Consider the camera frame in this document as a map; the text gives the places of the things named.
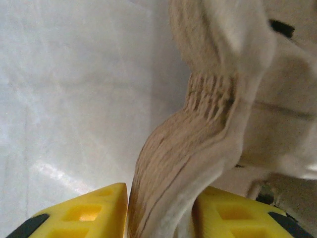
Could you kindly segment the brown pulp cup carrier stack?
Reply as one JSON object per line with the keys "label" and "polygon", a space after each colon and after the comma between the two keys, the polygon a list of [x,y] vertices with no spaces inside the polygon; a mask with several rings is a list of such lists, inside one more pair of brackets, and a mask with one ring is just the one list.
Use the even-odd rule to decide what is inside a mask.
{"label": "brown pulp cup carrier stack", "polygon": [[191,76],[140,152],[128,238],[192,238],[195,200],[236,165],[317,183],[317,0],[169,0],[169,16]]}

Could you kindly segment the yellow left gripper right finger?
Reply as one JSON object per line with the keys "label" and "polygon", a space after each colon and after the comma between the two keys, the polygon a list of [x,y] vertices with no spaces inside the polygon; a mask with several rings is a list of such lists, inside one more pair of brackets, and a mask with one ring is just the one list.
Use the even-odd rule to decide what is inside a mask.
{"label": "yellow left gripper right finger", "polygon": [[196,238],[315,238],[277,207],[207,187],[195,201]]}

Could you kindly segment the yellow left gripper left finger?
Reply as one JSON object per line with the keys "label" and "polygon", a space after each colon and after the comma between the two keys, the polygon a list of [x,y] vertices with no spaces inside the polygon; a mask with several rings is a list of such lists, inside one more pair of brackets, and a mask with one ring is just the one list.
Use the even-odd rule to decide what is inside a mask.
{"label": "yellow left gripper left finger", "polygon": [[124,238],[127,186],[119,182],[46,208],[6,238]]}

